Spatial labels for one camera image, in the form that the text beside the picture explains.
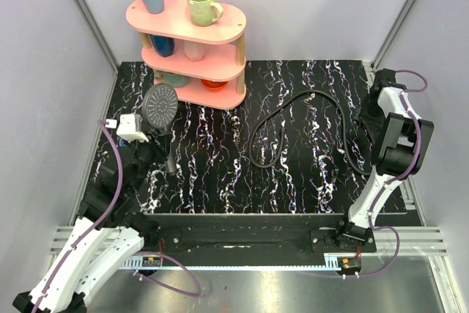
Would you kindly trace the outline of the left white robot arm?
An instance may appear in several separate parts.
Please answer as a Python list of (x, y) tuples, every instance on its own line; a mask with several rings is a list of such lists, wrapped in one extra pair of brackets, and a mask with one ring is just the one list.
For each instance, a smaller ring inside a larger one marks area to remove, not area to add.
[(95, 293), (136, 252), (158, 244), (159, 224), (140, 213), (136, 192), (154, 163), (170, 156), (169, 132), (110, 143), (113, 160), (85, 193), (73, 230), (37, 286), (16, 295), (19, 312), (85, 312)]

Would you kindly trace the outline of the dark grey shower head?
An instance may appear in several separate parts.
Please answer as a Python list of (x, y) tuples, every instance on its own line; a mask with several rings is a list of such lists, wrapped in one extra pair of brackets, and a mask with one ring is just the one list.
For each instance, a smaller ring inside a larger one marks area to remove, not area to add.
[[(178, 97), (175, 89), (168, 85), (159, 83), (153, 85), (144, 96), (142, 114), (144, 121), (150, 126), (149, 131), (172, 132), (172, 123), (177, 114)], [(169, 176), (177, 173), (174, 156), (166, 159), (166, 172)]]

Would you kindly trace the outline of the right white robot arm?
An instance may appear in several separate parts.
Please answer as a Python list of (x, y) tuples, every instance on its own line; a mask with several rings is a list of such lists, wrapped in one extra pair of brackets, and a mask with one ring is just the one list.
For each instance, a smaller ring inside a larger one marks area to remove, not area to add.
[[(396, 75), (403, 72), (418, 76), (424, 86), (408, 89), (399, 84)], [(375, 73), (358, 115), (358, 121), (365, 126), (380, 128), (372, 143), (372, 170), (361, 195), (332, 235), (338, 250), (346, 252), (365, 246), (372, 239), (377, 216), (389, 196), (420, 170), (435, 126), (416, 113), (409, 94), (423, 92), (427, 87), (428, 81), (412, 70), (382, 69)]]

